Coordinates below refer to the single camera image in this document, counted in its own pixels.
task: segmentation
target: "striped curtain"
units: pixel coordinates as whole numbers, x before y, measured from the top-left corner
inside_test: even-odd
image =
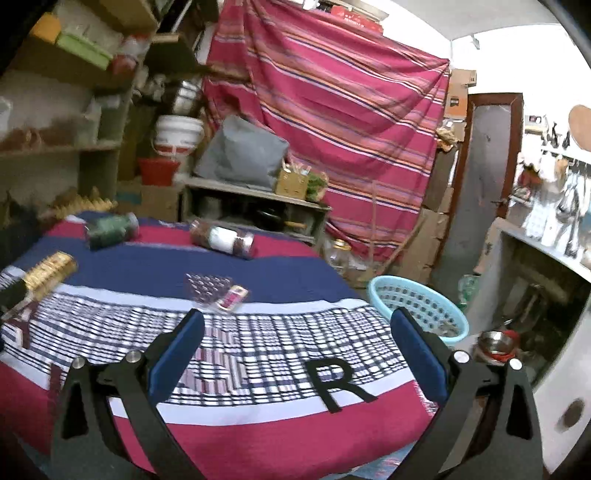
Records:
[[[207,63],[214,128],[241,113],[285,138],[330,178],[330,233],[388,258],[418,219],[449,61],[288,1],[226,0]]]

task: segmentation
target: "spice jar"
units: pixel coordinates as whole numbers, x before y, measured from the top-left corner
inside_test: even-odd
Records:
[[[91,250],[110,247],[138,235],[139,222],[133,213],[99,218],[86,224],[86,241]]]
[[[203,219],[196,219],[189,229],[191,241],[200,247],[217,250],[236,257],[250,258],[255,236],[243,230],[217,226]]]
[[[344,276],[349,269],[350,259],[351,246],[347,242],[337,238],[330,248],[329,257],[326,261],[339,275]]]

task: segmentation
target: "blue gripper pad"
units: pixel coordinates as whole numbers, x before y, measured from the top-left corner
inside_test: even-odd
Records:
[[[195,310],[150,371],[148,398],[152,405],[168,400],[204,334],[203,313]]]
[[[398,345],[398,349],[407,361],[425,396],[441,407],[449,396],[447,392],[447,372],[441,365],[443,359],[438,359],[436,353],[443,353],[440,356],[444,356],[446,351],[448,355],[450,352],[437,335],[427,332],[423,332],[424,335],[421,335],[417,331],[419,328],[413,317],[405,309],[400,308],[392,312],[390,318],[392,338]],[[433,336],[433,342],[441,342],[445,350],[437,352],[436,349],[432,349],[423,338],[426,335]]]

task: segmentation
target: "red bedsheet stripe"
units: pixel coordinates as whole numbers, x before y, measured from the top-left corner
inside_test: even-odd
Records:
[[[47,233],[51,236],[84,238],[84,224],[60,222]],[[170,245],[172,247],[193,246],[189,232],[178,228],[142,226],[132,243]],[[255,235],[253,258],[263,257],[315,257],[308,246],[295,240],[283,240],[265,235]]]
[[[6,386],[0,388],[0,413],[6,425],[33,448],[48,455],[53,428],[48,392],[2,362],[0,378]],[[374,402],[351,405],[338,414],[324,412],[289,420],[222,427],[169,424],[168,428],[208,480],[296,480],[301,479],[301,475],[290,476],[289,472],[301,474],[302,465],[308,466],[310,478],[318,478],[331,473],[320,472],[319,465],[332,465],[338,471],[346,471],[394,452],[417,440],[430,420],[416,394],[414,382],[408,382],[381,394]],[[131,459],[151,470],[129,420],[115,417],[115,423]],[[290,450],[287,446],[293,446],[293,442],[282,442],[282,436],[301,438],[300,447]],[[243,438],[244,441],[239,442],[243,449],[228,451],[225,446],[230,437],[234,444],[237,437]],[[334,444],[335,439],[342,445]],[[333,452],[342,454],[346,448],[350,449],[349,456],[331,458]],[[268,459],[265,466],[253,463],[253,459],[261,457],[260,452],[265,452],[264,457]]]

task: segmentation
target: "ceiling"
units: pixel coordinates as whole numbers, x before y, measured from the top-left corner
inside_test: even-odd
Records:
[[[497,28],[558,23],[538,0],[394,0],[448,40]]]

